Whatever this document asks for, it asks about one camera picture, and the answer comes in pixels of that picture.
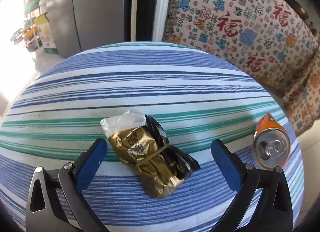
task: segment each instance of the metal screw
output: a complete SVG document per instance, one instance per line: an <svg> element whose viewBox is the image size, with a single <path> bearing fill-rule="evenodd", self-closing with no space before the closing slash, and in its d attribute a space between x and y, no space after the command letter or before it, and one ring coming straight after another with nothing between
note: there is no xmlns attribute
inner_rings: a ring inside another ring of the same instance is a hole
<svg viewBox="0 0 320 232"><path fill-rule="evenodd" d="M254 166L250 163L246 163L245 164L245 167L248 169L248 170L252 170L254 168Z"/></svg>
<svg viewBox="0 0 320 232"><path fill-rule="evenodd" d="M36 168L36 173L39 173L39 172L41 172L42 171L42 166L38 166L37 168Z"/></svg>
<svg viewBox="0 0 320 232"><path fill-rule="evenodd" d="M64 165L64 168L68 170L68 169L70 169L72 166L73 166L73 163L66 163L66 164Z"/></svg>
<svg viewBox="0 0 320 232"><path fill-rule="evenodd" d="M276 167L276 171L277 171L278 173L282 173L282 172L283 172L283 170L282 170L282 168L281 168L280 166L277 166L277 167Z"/></svg>

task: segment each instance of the orange can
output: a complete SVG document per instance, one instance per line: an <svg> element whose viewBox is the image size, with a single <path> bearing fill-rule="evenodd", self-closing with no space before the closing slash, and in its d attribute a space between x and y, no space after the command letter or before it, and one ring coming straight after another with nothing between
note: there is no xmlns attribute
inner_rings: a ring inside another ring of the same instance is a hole
<svg viewBox="0 0 320 232"><path fill-rule="evenodd" d="M286 130L268 112L256 123L252 154L257 165L266 170L284 167L290 155L290 138Z"/></svg>

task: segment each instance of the crushed soda can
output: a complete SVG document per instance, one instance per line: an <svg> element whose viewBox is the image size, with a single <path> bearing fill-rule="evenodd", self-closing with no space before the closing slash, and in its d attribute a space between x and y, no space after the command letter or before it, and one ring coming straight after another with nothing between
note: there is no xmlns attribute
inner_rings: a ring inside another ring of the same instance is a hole
<svg viewBox="0 0 320 232"><path fill-rule="evenodd" d="M129 111L100 123L120 161L140 172L141 184L149 197L170 195L193 171L200 169L195 159L169 143L152 116Z"/></svg>
<svg viewBox="0 0 320 232"><path fill-rule="evenodd" d="M257 165L266 170L284 167L289 159L290 138L286 130L268 112L256 123L252 154Z"/></svg>

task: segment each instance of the refrigerator door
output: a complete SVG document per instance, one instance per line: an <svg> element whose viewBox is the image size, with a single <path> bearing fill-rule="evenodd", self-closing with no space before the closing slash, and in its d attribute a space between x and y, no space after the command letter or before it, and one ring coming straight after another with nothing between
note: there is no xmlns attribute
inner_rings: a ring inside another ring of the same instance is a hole
<svg viewBox="0 0 320 232"><path fill-rule="evenodd" d="M127 41L124 0L73 0L82 50Z"/></svg>
<svg viewBox="0 0 320 232"><path fill-rule="evenodd" d="M47 18L58 53L70 57L81 52L72 0L46 0Z"/></svg>

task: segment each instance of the blue gripper pad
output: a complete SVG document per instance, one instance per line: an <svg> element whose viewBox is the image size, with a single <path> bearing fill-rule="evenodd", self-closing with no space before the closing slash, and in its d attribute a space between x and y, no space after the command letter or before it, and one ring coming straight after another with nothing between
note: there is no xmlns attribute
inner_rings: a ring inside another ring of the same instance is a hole
<svg viewBox="0 0 320 232"><path fill-rule="evenodd" d="M223 177L225 178L229 188L239 193L242 187L241 174L232 162L231 152L227 149L220 139L216 139L211 143L211 154L217 163Z"/></svg>
<svg viewBox="0 0 320 232"><path fill-rule="evenodd" d="M107 153L107 150L108 145L105 139L98 138L89 150L84 153L84 158L87 157L87 159L82 163L80 169L76 173L76 188L79 193L89 187Z"/></svg>

